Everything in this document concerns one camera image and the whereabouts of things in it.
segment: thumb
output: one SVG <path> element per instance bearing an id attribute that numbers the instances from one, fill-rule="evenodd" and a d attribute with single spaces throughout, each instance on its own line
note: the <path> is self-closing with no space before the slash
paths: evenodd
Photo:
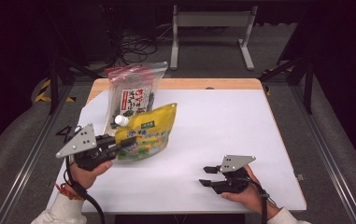
<path id="1" fill-rule="evenodd" d="M 239 195 L 235 193 L 230 193 L 230 192 L 223 192 L 221 194 L 221 197 L 224 199 L 227 199 L 232 202 L 239 203 Z"/>
<path id="2" fill-rule="evenodd" d="M 95 169 L 93 169 L 93 173 L 96 176 L 102 175 L 104 174 L 108 168 L 110 168 L 113 165 L 112 161 L 105 161 L 102 162 L 101 164 L 99 164 L 97 167 L 95 167 Z"/>

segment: white tabletop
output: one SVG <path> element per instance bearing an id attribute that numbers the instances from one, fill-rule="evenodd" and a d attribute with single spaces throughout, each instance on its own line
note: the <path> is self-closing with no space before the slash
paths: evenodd
<path id="1" fill-rule="evenodd" d="M 102 134 L 108 91 L 90 101 L 78 124 L 93 123 Z M 166 149 L 143 161 L 117 161 L 96 180 L 89 194 L 104 212 L 114 214 L 245 213 L 198 179 L 223 180 L 205 166 L 220 165 L 224 155 L 255 156 L 253 172 L 271 198 L 292 211 L 306 201 L 262 90 L 158 90 L 154 107 L 178 103 Z M 64 165 L 57 183 L 63 183 Z M 51 206 L 57 190 L 50 197 Z M 88 202 L 83 212 L 96 212 Z"/>

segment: yellow pouch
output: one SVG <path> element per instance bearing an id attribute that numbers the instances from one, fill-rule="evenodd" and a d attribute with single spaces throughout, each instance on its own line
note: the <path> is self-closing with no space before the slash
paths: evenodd
<path id="1" fill-rule="evenodd" d="M 127 126 L 118 127 L 115 135 L 117 145 L 125 139 L 136 137 L 136 144 L 121 149 L 118 159 L 140 161 L 166 148 L 177 106 L 176 103 L 163 105 L 150 112 L 133 115 Z"/>

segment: refill pouch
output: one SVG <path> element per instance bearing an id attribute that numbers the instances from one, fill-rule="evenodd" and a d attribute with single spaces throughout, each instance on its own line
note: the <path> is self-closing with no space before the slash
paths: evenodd
<path id="1" fill-rule="evenodd" d="M 165 149 L 176 113 L 177 104 L 173 103 L 131 116 L 125 127 L 117 128 L 116 144 L 132 137 L 136 137 L 136 144 L 121 149 L 118 159 L 140 161 Z"/>
<path id="2" fill-rule="evenodd" d="M 168 63 L 132 63 L 106 69 L 109 80 L 107 123 L 104 133 L 114 136 L 118 115 L 130 118 L 151 111 L 158 84 Z"/>

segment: hand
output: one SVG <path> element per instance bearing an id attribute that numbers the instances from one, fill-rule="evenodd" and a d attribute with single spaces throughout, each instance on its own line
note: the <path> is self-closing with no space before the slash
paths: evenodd
<path id="1" fill-rule="evenodd" d="M 70 166 L 70 172 L 76 182 L 78 182 L 83 188 L 89 189 L 95 182 L 96 177 L 104 174 L 112 165 L 112 161 L 105 161 L 99 164 L 92 171 L 86 171 L 81 168 L 78 168 L 78 166 L 73 163 Z M 69 185 L 65 185 L 65 189 L 70 191 L 72 194 L 77 195 L 76 192 Z"/>
<path id="2" fill-rule="evenodd" d="M 257 179 L 257 177 L 254 175 L 252 170 L 248 165 L 246 165 L 245 170 L 248 172 L 249 177 L 259 185 L 260 182 Z M 221 194 L 222 198 L 225 198 L 229 201 L 236 202 L 236 203 L 242 203 L 245 207 L 247 207 L 249 210 L 254 211 L 256 213 L 261 214 L 262 213 L 262 197 L 260 196 L 259 191 L 256 189 L 256 187 L 249 183 L 248 187 L 242 191 L 239 194 L 236 193 L 230 193 L 230 192 L 223 192 Z M 273 204 L 267 201 L 267 220 L 274 217 L 278 212 L 279 208 Z"/>

